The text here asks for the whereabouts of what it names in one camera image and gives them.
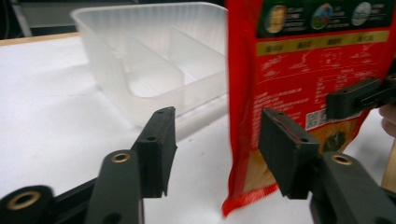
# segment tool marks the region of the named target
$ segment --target finger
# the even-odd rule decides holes
[[[381,125],[384,131],[390,136],[396,137],[396,125],[389,122],[387,119],[381,120]]]
[[[378,112],[387,121],[396,125],[396,105],[383,105],[379,107]]]

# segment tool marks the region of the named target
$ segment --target white surface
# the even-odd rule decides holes
[[[0,197],[31,185],[56,195],[97,176],[108,153],[130,148],[141,129],[97,88],[78,37],[0,47]],[[393,138],[376,110],[346,151],[377,183]],[[146,223],[312,223],[308,201],[279,192],[221,214],[232,157],[228,117],[179,137],[169,196],[145,200]]]

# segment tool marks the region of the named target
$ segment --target red food package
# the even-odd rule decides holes
[[[383,79],[396,50],[395,1],[230,0],[227,7],[233,169],[224,215],[277,190],[258,150],[263,107],[288,114],[321,152],[343,151],[369,110],[327,120],[326,95]]]

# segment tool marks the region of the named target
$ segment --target translucent plastic box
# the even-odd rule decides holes
[[[166,106],[184,114],[227,91],[223,7],[94,7],[72,17],[98,85],[134,124]]]

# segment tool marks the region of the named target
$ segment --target bolt hole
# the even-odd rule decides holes
[[[26,191],[12,198],[8,202],[7,208],[10,210],[19,210],[34,204],[39,198],[40,193],[38,191]]]
[[[103,219],[103,224],[118,224],[121,221],[121,215],[118,213],[111,213]]]
[[[374,220],[374,224],[393,224],[393,222],[383,217],[376,217]]]
[[[131,159],[131,155],[129,155],[127,153],[119,153],[119,154],[113,156],[113,158],[111,160],[114,162],[120,163],[120,162],[128,161],[129,159]]]
[[[344,156],[334,155],[332,160],[342,165],[352,165],[352,160]]]

